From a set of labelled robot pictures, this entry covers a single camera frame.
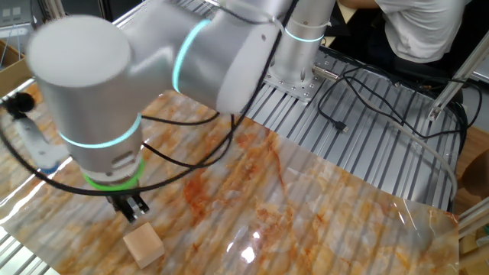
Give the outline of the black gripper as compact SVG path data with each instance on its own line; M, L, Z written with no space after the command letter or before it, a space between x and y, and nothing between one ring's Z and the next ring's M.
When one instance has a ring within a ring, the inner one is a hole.
M107 196L107 200L112 204L116 212L120 212L128 220L133 223L136 220L136 215L143 215L149 211L146 202L140 197L140 194L132 193L125 195Z

